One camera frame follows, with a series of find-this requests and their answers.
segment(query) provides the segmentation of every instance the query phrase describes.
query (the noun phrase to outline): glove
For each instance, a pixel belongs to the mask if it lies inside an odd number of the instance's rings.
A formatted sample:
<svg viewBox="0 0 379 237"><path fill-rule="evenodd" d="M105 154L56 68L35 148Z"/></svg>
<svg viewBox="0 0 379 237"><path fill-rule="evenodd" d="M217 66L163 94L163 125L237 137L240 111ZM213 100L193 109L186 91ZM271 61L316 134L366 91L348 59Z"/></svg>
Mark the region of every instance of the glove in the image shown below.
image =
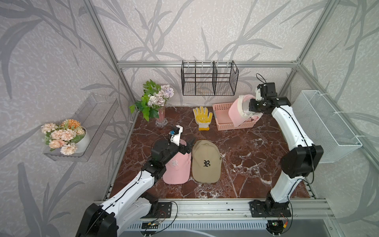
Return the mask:
<svg viewBox="0 0 379 237"><path fill-rule="evenodd" d="M208 131L213 113L208 114L208 108L200 106L200 109L198 107L193 109L193 114L195 115L196 123L199 125L199 131Z"/></svg>

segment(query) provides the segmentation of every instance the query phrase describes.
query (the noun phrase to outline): white wire basket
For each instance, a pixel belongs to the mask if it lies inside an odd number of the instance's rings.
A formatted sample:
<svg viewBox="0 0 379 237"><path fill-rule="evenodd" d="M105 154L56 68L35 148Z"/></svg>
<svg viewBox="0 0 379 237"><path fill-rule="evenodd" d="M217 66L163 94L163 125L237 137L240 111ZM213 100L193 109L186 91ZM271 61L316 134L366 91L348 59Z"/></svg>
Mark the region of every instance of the white wire basket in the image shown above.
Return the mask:
<svg viewBox="0 0 379 237"><path fill-rule="evenodd" d="M362 146L339 112L319 91L301 91L292 108L309 138L323 147L320 163L336 162Z"/></svg>

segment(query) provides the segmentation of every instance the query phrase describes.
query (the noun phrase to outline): pink vase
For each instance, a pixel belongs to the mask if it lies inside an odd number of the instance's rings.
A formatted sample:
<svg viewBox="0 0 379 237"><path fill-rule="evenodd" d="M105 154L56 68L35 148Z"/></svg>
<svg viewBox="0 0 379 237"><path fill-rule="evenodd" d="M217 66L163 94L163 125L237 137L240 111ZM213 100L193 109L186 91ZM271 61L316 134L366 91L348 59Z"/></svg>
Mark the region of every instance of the pink vase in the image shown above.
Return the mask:
<svg viewBox="0 0 379 237"><path fill-rule="evenodd" d="M158 110L159 117L155 118L156 119L155 125L157 127L164 127L167 125L167 119L164 117L165 116L165 109L166 109L166 106L163 106Z"/></svg>

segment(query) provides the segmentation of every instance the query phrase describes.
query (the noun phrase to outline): white robotic arm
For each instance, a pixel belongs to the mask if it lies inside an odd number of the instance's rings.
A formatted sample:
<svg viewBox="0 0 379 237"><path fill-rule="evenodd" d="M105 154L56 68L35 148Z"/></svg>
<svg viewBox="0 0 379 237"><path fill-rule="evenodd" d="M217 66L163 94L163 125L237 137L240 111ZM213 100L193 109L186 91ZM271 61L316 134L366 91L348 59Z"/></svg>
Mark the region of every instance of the white robotic arm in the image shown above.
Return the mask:
<svg viewBox="0 0 379 237"><path fill-rule="evenodd" d="M176 125L170 132L169 140L155 142L151 158L129 184L101 205L89 206L76 236L116 237L139 218L154 213L152 204L157 204L157 199L145 191L162 177L166 171L165 164L178 152L191 153L195 139L187 141L186 146L180 144L182 132L183 127Z"/></svg>
<svg viewBox="0 0 379 237"><path fill-rule="evenodd" d="M277 96L275 83L258 85L256 99L252 99L249 110L270 113L278 122L288 144L289 153L280 161L282 172L276 185L267 194L265 202L251 202L254 217L278 217L285 213L291 216L289 198L297 185L313 172L323 154L321 146L315 146L296 119L291 104L284 96Z"/></svg>

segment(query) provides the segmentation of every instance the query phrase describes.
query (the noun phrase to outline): embroidered logo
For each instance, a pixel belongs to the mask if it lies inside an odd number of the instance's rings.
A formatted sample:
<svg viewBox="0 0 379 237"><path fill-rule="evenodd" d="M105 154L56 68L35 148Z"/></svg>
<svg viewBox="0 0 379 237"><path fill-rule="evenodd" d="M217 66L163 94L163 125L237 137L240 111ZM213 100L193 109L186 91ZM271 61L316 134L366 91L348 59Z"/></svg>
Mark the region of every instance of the embroidered logo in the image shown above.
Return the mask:
<svg viewBox="0 0 379 237"><path fill-rule="evenodd" d="M209 160L205 160L205 161L204 161L204 166L205 166L205 167L211 166L211 164L209 164Z"/></svg>

